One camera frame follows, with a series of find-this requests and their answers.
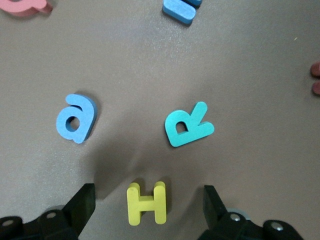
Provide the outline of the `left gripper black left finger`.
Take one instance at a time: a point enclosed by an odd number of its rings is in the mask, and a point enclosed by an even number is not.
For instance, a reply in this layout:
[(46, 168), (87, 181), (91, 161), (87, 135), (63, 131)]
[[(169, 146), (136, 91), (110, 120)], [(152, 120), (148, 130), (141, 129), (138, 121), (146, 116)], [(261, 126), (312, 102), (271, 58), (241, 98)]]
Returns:
[(95, 185), (86, 183), (62, 209), (48, 210), (27, 223), (19, 216), (0, 218), (0, 240), (79, 240), (95, 208)]

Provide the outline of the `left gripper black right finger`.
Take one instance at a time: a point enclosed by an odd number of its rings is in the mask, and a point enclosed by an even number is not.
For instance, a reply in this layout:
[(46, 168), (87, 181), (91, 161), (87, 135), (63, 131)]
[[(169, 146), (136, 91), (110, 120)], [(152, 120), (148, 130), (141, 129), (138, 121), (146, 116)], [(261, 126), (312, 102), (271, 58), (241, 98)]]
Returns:
[(212, 185), (204, 186), (203, 213), (208, 229), (199, 240), (304, 240), (285, 221), (270, 219), (258, 226), (241, 213), (228, 211)]

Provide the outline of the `yellow foam letter H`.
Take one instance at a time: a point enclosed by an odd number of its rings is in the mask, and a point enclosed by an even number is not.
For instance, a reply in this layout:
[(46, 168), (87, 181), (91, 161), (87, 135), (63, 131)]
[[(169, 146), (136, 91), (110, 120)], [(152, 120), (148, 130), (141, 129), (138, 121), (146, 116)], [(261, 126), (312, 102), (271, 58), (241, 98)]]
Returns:
[(154, 220), (158, 225), (167, 221), (166, 185), (163, 181), (155, 183), (153, 195), (141, 195), (140, 185), (133, 182), (126, 191), (128, 222), (131, 226), (138, 226), (142, 212), (154, 212)]

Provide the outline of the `teal foam letter R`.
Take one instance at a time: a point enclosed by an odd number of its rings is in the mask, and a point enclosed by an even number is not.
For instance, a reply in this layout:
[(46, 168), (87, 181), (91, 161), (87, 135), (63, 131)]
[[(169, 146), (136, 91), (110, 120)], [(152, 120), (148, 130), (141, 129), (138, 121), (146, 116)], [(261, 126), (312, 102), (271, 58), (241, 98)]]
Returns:
[(207, 111), (207, 104), (199, 101), (191, 113), (184, 110), (171, 112), (164, 122), (171, 146), (177, 148), (213, 134), (214, 125), (211, 122), (202, 122)]

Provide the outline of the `blue foam lowercase a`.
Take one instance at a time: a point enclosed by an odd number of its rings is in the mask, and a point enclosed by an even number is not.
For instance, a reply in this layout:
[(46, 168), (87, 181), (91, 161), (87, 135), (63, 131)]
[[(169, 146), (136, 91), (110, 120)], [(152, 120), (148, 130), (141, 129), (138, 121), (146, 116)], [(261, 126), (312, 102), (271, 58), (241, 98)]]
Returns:
[(69, 94), (65, 98), (68, 107), (62, 109), (56, 119), (56, 130), (61, 137), (81, 144), (88, 139), (98, 115), (95, 102), (81, 94)]

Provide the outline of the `pink foam lowercase w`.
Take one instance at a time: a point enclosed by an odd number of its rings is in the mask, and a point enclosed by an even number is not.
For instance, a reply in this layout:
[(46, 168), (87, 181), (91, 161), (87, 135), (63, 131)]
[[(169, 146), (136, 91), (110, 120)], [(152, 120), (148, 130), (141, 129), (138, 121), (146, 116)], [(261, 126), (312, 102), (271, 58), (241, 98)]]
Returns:
[(312, 84), (312, 92), (320, 96), (320, 61), (315, 62), (310, 68), (310, 74), (317, 80)]

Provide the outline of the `blue foam lowercase m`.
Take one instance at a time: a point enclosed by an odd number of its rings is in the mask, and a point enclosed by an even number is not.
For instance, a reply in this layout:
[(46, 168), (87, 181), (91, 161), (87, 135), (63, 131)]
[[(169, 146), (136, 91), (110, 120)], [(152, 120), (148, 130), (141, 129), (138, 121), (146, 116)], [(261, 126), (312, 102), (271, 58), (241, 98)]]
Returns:
[(196, 16), (196, 7), (203, 0), (163, 0), (162, 11), (179, 22), (190, 25)]

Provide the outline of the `pink foam letter Q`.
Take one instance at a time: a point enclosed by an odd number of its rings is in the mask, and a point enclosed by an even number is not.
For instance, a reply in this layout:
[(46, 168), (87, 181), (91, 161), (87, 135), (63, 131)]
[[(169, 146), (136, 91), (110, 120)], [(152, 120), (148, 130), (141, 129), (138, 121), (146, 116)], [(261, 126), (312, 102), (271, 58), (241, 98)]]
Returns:
[(0, 0), (0, 9), (18, 17), (28, 17), (38, 12), (49, 14), (53, 6), (48, 0)]

